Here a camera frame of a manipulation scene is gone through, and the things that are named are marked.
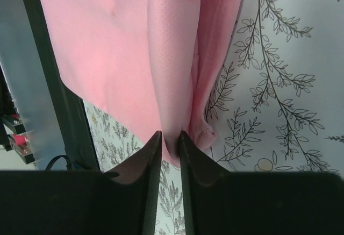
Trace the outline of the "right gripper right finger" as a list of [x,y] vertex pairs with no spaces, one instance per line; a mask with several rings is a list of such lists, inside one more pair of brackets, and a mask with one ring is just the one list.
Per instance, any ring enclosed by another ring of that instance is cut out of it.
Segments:
[[202,152],[189,135],[179,136],[186,234],[230,234],[221,205],[230,172]]

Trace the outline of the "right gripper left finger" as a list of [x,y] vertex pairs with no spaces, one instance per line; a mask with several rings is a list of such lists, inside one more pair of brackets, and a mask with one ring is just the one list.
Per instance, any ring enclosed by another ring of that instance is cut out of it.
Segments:
[[140,150],[104,173],[107,234],[154,234],[161,162],[162,132],[156,131]]

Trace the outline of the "pink t shirt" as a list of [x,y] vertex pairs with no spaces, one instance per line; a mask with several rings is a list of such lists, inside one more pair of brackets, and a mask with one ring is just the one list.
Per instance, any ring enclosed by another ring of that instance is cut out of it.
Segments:
[[225,61],[241,0],[40,0],[64,85],[145,143],[163,135],[180,164],[186,131],[208,149],[204,110]]

